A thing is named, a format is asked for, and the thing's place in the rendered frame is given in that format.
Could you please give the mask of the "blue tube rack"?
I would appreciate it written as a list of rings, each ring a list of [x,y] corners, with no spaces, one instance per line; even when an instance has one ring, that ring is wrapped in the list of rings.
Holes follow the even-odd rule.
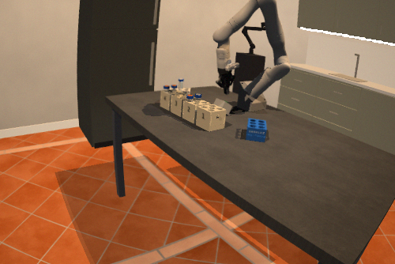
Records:
[[[248,118],[246,140],[265,142],[266,131],[267,129],[265,120]]]

